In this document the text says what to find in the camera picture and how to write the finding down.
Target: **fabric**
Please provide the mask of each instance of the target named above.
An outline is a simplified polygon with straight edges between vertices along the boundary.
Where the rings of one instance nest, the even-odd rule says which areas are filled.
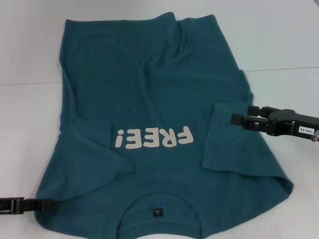
[[[60,136],[38,198],[45,228],[89,239],[202,239],[292,191],[258,132],[253,94],[214,16],[67,20]]]

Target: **white table surface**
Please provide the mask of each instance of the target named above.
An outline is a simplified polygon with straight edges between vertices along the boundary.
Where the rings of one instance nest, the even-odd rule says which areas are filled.
[[[254,104],[319,117],[319,7],[313,0],[2,0],[0,197],[34,197],[58,135],[64,21],[214,14],[246,72]],[[319,144],[263,134],[295,184],[274,209],[211,239],[318,239]],[[3,239],[70,239],[33,213],[0,217]],[[183,239],[152,235],[144,239]]]

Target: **white tabletop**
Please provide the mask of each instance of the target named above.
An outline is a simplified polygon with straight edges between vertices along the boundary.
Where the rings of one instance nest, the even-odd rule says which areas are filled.
[[[34,197],[53,152],[61,109],[58,54],[64,21],[149,19],[167,11],[179,19],[216,16],[239,67],[246,72],[255,105],[319,117],[319,7],[313,0],[2,0],[0,197]],[[291,197],[210,238],[319,238],[319,144],[263,136],[295,184]],[[45,230],[33,213],[26,213],[0,217],[0,238],[75,237]]]

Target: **clothing label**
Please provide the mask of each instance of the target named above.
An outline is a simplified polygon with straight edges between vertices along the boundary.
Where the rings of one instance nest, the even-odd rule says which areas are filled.
[[[314,134],[315,129],[314,128],[307,128],[307,127],[299,127],[299,133],[307,133],[307,134]]]
[[[162,208],[156,208],[154,209],[153,216],[154,217],[162,217],[164,210]]]

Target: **t-shirt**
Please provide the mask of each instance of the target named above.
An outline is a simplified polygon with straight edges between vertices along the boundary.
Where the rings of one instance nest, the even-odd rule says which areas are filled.
[[[202,239],[292,191],[259,132],[231,125],[253,94],[214,16],[67,20],[60,135],[36,219],[89,239]]]

